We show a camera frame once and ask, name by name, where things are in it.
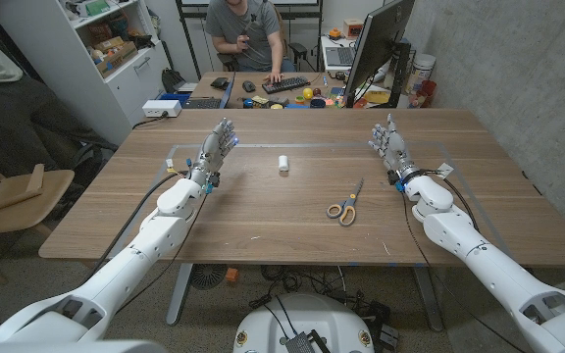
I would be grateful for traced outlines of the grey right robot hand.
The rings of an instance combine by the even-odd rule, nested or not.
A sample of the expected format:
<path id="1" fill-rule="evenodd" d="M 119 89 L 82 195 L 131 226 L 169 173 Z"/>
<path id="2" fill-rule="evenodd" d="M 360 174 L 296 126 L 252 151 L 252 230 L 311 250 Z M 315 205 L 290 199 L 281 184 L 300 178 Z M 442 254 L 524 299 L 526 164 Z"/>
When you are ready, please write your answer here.
<path id="1" fill-rule="evenodd" d="M 390 184 L 399 182 L 405 186 L 413 177 L 421 174 L 421 169 L 412 160 L 404 139 L 397 131 L 392 114 L 387 115 L 384 126 L 376 124 L 372 128 L 372 139 L 368 144 L 382 158 Z"/>

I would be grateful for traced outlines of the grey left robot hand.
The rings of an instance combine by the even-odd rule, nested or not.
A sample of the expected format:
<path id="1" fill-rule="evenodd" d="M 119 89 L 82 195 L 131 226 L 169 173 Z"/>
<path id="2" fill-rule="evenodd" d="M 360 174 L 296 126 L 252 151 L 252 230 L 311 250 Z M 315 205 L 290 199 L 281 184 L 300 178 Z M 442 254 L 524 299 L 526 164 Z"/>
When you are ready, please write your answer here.
<path id="1" fill-rule="evenodd" d="M 190 167 L 189 179 L 198 183 L 203 189 L 210 184 L 219 186 L 219 170 L 224 159 L 238 144 L 233 121 L 223 118 L 202 142 L 195 160 Z"/>

